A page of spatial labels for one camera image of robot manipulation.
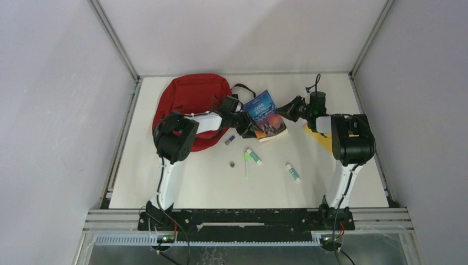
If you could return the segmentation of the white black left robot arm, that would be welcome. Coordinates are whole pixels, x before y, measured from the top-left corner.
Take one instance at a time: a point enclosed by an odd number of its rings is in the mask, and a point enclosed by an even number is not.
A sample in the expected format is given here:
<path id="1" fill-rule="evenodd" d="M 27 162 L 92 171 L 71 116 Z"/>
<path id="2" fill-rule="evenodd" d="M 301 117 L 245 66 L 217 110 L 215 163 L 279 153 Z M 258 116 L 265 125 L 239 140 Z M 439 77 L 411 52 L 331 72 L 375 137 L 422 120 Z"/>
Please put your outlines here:
<path id="1" fill-rule="evenodd" d="M 173 216 L 169 211 L 182 182 L 184 160 L 191 153 L 197 134 L 228 128 L 236 129 L 245 139 L 255 138 L 255 132 L 262 131 L 233 96 L 227 96 L 217 109 L 196 114 L 172 112 L 158 123 L 153 131 L 153 142 L 161 159 L 161 176 L 146 205 L 146 214 L 156 228 L 166 230 L 172 224 Z"/>

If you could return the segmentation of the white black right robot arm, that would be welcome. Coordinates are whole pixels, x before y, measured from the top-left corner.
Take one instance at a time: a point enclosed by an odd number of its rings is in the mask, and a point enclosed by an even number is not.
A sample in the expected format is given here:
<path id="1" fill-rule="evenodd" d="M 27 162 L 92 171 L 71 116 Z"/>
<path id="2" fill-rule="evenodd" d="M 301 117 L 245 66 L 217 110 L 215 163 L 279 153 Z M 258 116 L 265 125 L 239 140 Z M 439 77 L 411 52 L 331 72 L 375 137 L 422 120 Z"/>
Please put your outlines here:
<path id="1" fill-rule="evenodd" d="M 276 108 L 275 113 L 291 121 L 304 119 L 312 132 L 330 135 L 336 167 L 318 217 L 324 229 L 332 230 L 341 219 L 348 218 L 350 194 L 356 178 L 375 155 L 375 138 L 368 118 L 365 114 L 329 114 L 325 92 L 312 92 L 308 100 L 297 96 L 290 103 Z"/>

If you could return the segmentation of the red student backpack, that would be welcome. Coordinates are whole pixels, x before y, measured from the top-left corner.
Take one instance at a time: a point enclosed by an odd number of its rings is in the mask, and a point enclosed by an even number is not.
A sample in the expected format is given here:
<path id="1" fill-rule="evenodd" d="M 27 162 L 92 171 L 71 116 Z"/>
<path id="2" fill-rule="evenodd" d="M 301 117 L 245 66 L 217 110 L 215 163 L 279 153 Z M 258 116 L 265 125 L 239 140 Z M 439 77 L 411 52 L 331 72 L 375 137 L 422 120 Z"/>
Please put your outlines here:
<path id="1" fill-rule="evenodd" d="M 238 98 L 224 77 L 214 73 L 196 73 L 175 78 L 163 91 L 152 123 L 154 132 L 159 122 L 172 112 L 198 114 L 217 110 L 226 96 Z M 191 152 L 214 146 L 228 129 L 214 130 L 196 135 Z"/>

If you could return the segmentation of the blue Jane Eyre book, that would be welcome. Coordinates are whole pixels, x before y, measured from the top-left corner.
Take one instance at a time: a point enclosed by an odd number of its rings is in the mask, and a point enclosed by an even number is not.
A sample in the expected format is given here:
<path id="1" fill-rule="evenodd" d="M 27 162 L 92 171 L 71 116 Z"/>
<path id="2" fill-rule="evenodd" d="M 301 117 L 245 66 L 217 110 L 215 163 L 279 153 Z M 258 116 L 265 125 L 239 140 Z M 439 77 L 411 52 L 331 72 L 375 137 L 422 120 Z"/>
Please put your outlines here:
<path id="1" fill-rule="evenodd" d="M 243 110 L 248 112 L 260 130 L 254 130 L 260 142 L 272 140 L 274 137 L 288 132 L 283 117 L 275 112 L 276 105 L 268 92 L 264 90 L 245 103 Z"/>

